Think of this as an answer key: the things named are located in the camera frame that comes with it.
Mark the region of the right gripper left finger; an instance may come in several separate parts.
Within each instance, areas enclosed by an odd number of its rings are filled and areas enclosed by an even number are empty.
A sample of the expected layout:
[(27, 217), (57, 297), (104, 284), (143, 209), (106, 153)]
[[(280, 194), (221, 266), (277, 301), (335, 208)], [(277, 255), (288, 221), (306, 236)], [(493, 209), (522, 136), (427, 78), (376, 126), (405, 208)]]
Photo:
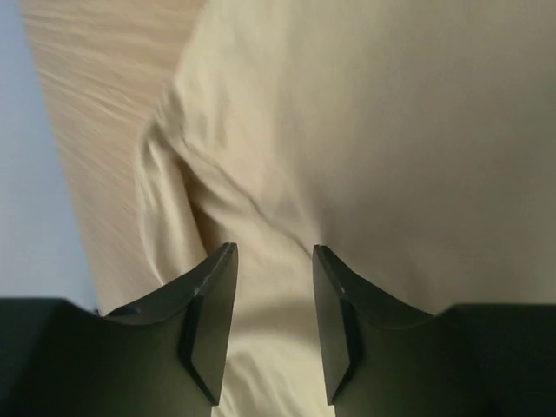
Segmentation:
[(234, 243), (100, 316), (54, 298), (1, 301), (4, 416), (208, 416), (220, 399)]

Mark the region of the beige t shirt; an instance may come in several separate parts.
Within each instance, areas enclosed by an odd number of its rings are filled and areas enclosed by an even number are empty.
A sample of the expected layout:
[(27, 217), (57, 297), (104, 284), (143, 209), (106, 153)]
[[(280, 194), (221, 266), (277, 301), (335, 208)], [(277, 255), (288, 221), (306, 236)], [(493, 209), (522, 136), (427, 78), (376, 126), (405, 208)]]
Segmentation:
[(330, 416), (317, 244), (430, 313), (555, 300), (552, 1), (210, 1), (136, 157), (160, 283), (239, 276), (215, 416)]

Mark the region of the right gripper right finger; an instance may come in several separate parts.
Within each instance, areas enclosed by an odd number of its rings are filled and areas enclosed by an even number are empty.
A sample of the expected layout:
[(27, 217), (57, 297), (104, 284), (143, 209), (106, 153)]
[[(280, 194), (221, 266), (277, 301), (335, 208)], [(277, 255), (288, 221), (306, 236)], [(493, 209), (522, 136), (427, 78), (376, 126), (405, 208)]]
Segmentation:
[(313, 252), (328, 404), (339, 416), (552, 416), (555, 308), (462, 304), (428, 314)]

